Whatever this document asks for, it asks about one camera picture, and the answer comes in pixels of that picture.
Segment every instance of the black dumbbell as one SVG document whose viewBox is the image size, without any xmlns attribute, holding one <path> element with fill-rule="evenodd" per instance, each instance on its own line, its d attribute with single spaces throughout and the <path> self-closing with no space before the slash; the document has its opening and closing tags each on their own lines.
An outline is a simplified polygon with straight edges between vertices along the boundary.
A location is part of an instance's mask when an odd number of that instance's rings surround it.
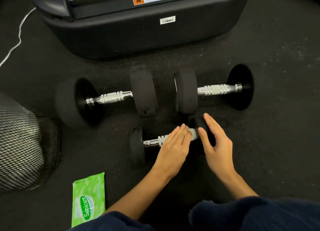
<svg viewBox="0 0 320 231">
<path fill-rule="evenodd" d="M 214 135 L 211 133 L 203 117 L 196 117 L 190 120 L 189 131 L 192 133 L 192 141 L 199 139 L 198 128 L 202 127 L 208 134 L 212 146 L 216 145 Z M 146 150 L 153 147 L 161 147 L 169 135 L 158 136 L 152 140 L 143 140 L 144 131 L 142 127 L 137 127 L 128 132 L 130 159 L 135 167 L 146 164 Z"/>
<path fill-rule="evenodd" d="M 227 102 L 234 109 L 242 111 L 249 107 L 254 95 L 254 78 L 244 64 L 238 64 L 231 70 L 226 84 L 198 87 L 192 69 L 180 69 L 175 72 L 174 83 L 176 110 L 186 115 L 196 112 L 198 96 L 226 95 Z"/>
<path fill-rule="evenodd" d="M 97 126 L 103 117 L 102 105 L 134 98 L 141 117 L 153 116 L 158 109 L 151 72 L 145 66 L 130 69 L 132 91 L 119 91 L 98 95 L 85 78 L 70 79 L 58 85 L 55 106 L 59 117 L 69 127 Z"/>
</svg>

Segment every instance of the chrome dumbbell handle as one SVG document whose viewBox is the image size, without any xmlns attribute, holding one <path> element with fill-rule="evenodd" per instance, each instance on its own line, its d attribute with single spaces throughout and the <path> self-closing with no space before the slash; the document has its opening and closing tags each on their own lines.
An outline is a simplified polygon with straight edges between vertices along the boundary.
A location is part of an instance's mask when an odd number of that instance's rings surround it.
<svg viewBox="0 0 320 231">
<path fill-rule="evenodd" d="M 216 84 L 207 85 L 198 88 L 198 95 L 225 95 L 231 93 L 240 93 L 242 91 L 241 83 L 235 85 L 229 84 Z"/>
<path fill-rule="evenodd" d="M 132 91 L 118 91 L 114 93 L 100 95 L 95 98 L 87 98 L 86 103 L 92 107 L 95 104 L 106 105 L 114 102 L 124 101 L 126 98 L 133 97 Z"/>
<path fill-rule="evenodd" d="M 194 128 L 190 128 L 189 131 L 192 134 L 191 141 L 196 140 L 198 138 L 196 131 Z M 143 141 L 144 148 L 151 148 L 151 147 L 161 147 L 162 144 L 165 143 L 169 135 L 165 136 L 158 136 L 158 138 L 152 139 L 152 140 L 146 140 Z"/>
</svg>

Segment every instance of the black rubber weight plate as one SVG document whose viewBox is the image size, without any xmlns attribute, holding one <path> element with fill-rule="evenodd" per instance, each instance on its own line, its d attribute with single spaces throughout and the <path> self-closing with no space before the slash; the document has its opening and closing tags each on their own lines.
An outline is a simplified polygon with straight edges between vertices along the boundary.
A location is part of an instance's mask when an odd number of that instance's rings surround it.
<svg viewBox="0 0 320 231">
<path fill-rule="evenodd" d="M 146 164 L 146 153 L 143 147 L 143 128 L 137 127 L 128 132 L 130 159 L 134 167 Z"/>
<path fill-rule="evenodd" d="M 158 102 L 151 72 L 146 66 L 132 67 L 130 82 L 139 116 L 154 116 L 158 110 Z"/>
<path fill-rule="evenodd" d="M 241 93 L 226 95 L 227 102 L 236 110 L 242 111 L 251 104 L 254 95 L 254 77 L 250 69 L 244 64 L 236 65 L 230 72 L 227 84 L 242 84 Z"/>
<path fill-rule="evenodd" d="M 175 72 L 176 110 L 185 115 L 194 114 L 198 107 L 197 78 L 192 69 L 180 69 Z"/>
<path fill-rule="evenodd" d="M 216 145 L 216 138 L 214 137 L 213 133 L 210 131 L 210 128 L 208 127 L 205 119 L 203 117 L 195 117 L 190 120 L 190 128 L 195 129 L 195 133 L 197 134 L 197 137 L 200 139 L 199 133 L 198 133 L 198 128 L 202 127 L 208 135 L 209 142 L 211 146 Z"/>
<path fill-rule="evenodd" d="M 87 97 L 97 97 L 98 93 L 89 80 L 70 79 L 58 85 L 55 106 L 61 120 L 69 127 L 84 125 L 97 126 L 103 116 L 102 105 L 92 109 L 86 104 Z"/>
</svg>

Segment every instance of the green wet wipes package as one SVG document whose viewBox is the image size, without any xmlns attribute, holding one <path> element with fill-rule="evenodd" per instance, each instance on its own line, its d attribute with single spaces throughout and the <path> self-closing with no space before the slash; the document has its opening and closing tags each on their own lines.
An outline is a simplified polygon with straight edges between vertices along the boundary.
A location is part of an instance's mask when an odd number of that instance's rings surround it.
<svg viewBox="0 0 320 231">
<path fill-rule="evenodd" d="M 73 184 L 71 227 L 99 217 L 106 210 L 104 172 Z"/>
</svg>

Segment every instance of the hand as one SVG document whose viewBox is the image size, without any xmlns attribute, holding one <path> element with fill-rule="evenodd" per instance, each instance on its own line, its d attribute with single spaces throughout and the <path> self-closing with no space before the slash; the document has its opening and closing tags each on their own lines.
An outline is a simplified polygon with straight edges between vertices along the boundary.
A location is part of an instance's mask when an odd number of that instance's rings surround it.
<svg viewBox="0 0 320 231">
<path fill-rule="evenodd" d="M 170 133 L 162 145 L 153 169 L 160 169 L 169 179 L 176 176 L 189 153 L 192 134 L 189 128 L 182 124 Z"/>
<path fill-rule="evenodd" d="M 237 174 L 232 161 L 232 142 L 209 114 L 205 113 L 203 117 L 216 139 L 216 145 L 211 146 L 206 131 L 198 128 L 207 163 L 220 180 L 228 181 Z"/>
</svg>

